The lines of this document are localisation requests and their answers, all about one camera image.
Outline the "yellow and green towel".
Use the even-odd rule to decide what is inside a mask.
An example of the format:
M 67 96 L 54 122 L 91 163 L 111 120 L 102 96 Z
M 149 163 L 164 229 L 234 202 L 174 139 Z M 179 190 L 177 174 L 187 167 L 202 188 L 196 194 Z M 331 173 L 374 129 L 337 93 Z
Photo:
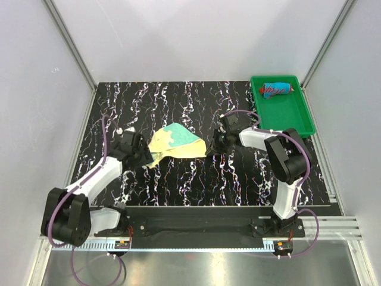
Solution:
M 203 139 L 178 123 L 169 124 L 154 132 L 148 144 L 153 162 L 147 164 L 152 169 L 164 157 L 203 158 L 207 151 Z

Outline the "red and blue towel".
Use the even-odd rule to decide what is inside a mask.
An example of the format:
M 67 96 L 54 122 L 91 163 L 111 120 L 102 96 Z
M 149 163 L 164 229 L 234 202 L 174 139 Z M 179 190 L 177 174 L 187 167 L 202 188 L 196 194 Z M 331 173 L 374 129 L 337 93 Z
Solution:
M 270 99 L 274 95 L 287 95 L 293 91 L 293 86 L 285 82 L 264 83 L 259 89 L 260 94 L 265 99 Z

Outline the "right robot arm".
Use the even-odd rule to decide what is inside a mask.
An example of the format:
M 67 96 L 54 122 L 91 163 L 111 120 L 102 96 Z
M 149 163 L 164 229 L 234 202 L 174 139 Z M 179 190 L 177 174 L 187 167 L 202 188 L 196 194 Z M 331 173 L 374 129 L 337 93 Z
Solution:
M 284 131 L 248 127 L 233 113 L 220 116 L 219 127 L 205 153 L 214 156 L 228 153 L 232 147 L 255 148 L 267 152 L 277 179 L 275 203 L 269 219 L 251 220 L 254 237 L 290 236 L 300 211 L 297 201 L 302 184 L 309 177 L 312 158 L 294 128 Z

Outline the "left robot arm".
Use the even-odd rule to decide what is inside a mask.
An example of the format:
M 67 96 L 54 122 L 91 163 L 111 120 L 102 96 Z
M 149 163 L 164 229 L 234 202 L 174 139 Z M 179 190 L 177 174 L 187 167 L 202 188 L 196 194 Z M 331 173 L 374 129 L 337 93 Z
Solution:
M 81 246 L 89 236 L 111 231 L 116 236 L 128 230 L 126 212 L 113 206 L 91 208 L 94 199 L 115 179 L 128 170 L 153 162 L 148 144 L 134 128 L 119 131 L 120 137 L 107 151 L 106 158 L 78 181 L 48 193 L 41 224 L 41 234 L 52 245 Z

